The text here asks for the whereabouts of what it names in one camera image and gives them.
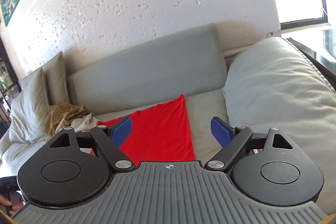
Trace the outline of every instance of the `red cloth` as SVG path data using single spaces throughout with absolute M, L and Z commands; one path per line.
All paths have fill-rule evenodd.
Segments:
M 119 147 L 136 166 L 140 161 L 194 160 L 184 96 L 128 115 L 132 131 Z M 121 118 L 98 125 L 111 126 Z

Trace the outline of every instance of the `window frame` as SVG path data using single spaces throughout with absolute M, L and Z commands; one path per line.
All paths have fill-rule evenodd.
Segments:
M 305 27 L 305 26 L 310 26 L 310 25 L 328 23 L 328 12 L 327 12 L 326 0 L 322 0 L 322 7 L 323 7 L 323 17 L 284 22 L 284 23 L 281 23 L 281 30 L 288 30 L 288 29 L 294 29 L 294 28 Z

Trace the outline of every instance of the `gray ribbed plate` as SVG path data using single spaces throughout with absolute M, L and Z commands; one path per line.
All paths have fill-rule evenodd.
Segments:
M 191 161 L 143 162 L 133 172 L 117 174 L 87 204 L 66 210 L 29 204 L 14 219 L 19 224 L 316 224 L 326 216 L 313 202 L 286 208 L 258 203 L 236 190 L 224 173 Z

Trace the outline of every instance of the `yellow object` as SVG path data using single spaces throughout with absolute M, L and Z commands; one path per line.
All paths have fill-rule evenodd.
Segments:
M 16 221 L 14 221 L 13 219 L 11 219 L 8 215 L 6 215 L 3 211 L 0 210 L 0 213 L 8 220 L 8 223 L 10 224 L 17 224 Z
M 328 216 L 327 218 L 325 218 L 324 220 L 322 220 L 319 224 L 329 224 L 335 218 L 336 218 L 336 214 L 332 214 L 332 215 Z

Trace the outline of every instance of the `circular cap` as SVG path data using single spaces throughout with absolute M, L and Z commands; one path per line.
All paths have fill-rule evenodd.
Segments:
M 213 169 L 220 169 L 224 167 L 224 163 L 219 160 L 212 160 L 208 162 L 208 166 Z
M 81 171 L 80 166 L 69 160 L 51 162 L 42 168 L 42 176 L 52 182 L 64 182 L 74 179 Z
M 115 166 L 121 169 L 129 168 L 132 163 L 129 160 L 119 160 L 115 163 Z
M 299 176 L 299 170 L 286 162 L 270 162 L 260 169 L 261 175 L 270 182 L 277 184 L 289 184 L 296 181 Z

